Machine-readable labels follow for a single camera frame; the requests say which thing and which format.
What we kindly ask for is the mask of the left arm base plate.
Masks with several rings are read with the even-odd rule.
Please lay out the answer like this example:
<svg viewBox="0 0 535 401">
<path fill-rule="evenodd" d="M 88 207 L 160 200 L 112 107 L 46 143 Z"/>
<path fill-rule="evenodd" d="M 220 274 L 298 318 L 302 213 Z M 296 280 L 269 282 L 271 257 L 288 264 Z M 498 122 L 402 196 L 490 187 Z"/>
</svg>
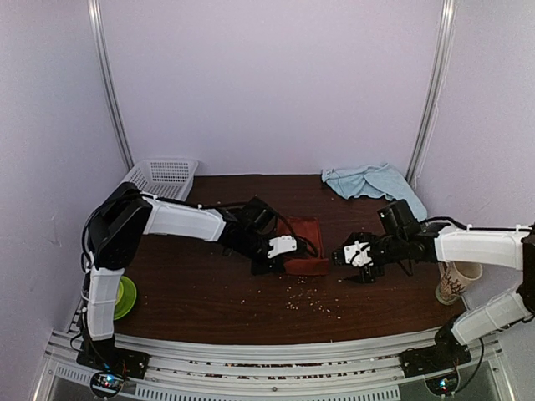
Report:
<svg viewBox="0 0 535 401">
<path fill-rule="evenodd" d="M 76 363 L 99 371 L 114 373 L 125 378 L 143 379 L 148 367 L 148 353 L 117 348 L 115 345 L 99 346 L 96 343 L 83 344 Z"/>
</svg>

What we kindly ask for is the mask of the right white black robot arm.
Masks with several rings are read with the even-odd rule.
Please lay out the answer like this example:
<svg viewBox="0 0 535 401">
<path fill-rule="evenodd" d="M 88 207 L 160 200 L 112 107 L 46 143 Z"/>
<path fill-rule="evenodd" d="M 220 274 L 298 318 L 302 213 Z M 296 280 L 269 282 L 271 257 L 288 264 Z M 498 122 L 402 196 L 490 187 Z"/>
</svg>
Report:
<svg viewBox="0 0 535 401">
<path fill-rule="evenodd" d="M 445 324 L 429 350 L 434 368 L 447 368 L 472 341 L 534 318 L 533 226 L 474 227 L 447 216 L 417 220 L 406 200 L 379 210 L 384 234 L 350 235 L 342 247 L 344 263 L 359 269 L 362 282 L 372 282 L 388 264 L 408 262 L 467 262 L 504 266 L 522 272 L 522 283 L 486 304 Z"/>
</svg>

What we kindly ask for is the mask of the rust brown towel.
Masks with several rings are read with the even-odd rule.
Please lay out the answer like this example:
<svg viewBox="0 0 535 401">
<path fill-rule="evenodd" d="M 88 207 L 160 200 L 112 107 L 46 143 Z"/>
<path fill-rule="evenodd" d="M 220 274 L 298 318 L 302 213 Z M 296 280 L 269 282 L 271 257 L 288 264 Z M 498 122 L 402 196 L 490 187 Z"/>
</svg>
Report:
<svg viewBox="0 0 535 401">
<path fill-rule="evenodd" d="M 321 277 L 329 274 L 329 260 L 324 255 L 324 245 L 319 221 L 316 217 L 287 217 L 279 220 L 276 233 L 297 235 L 298 250 L 283 257 L 285 272 L 298 277 Z"/>
</svg>

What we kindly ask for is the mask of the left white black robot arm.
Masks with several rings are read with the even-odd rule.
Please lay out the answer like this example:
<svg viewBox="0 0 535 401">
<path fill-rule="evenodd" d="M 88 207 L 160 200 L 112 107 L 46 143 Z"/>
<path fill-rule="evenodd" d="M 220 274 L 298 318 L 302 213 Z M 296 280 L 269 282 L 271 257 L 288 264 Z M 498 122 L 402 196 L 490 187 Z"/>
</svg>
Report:
<svg viewBox="0 0 535 401">
<path fill-rule="evenodd" d="M 84 329 L 89 359 L 103 371 L 120 364 L 114 342 L 114 313 L 120 279 L 133 261 L 142 236 L 179 236 L 213 242 L 252 263 L 256 274 L 282 268 L 298 249 L 294 234 L 265 232 L 278 213 L 257 197 L 213 206 L 145 193 L 120 184 L 88 217 L 81 234 L 84 274 Z"/>
</svg>

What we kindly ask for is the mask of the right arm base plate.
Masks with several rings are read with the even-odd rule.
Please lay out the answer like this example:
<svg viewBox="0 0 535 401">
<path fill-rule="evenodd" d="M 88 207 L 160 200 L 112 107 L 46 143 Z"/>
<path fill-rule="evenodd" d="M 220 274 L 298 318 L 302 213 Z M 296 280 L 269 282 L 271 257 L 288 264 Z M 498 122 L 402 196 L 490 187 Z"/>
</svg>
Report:
<svg viewBox="0 0 535 401">
<path fill-rule="evenodd" d="M 447 351 L 437 345 L 425 348 L 409 348 L 400 353 L 400 366 L 406 378 L 453 369 L 469 363 L 471 353 L 467 348 Z"/>
</svg>

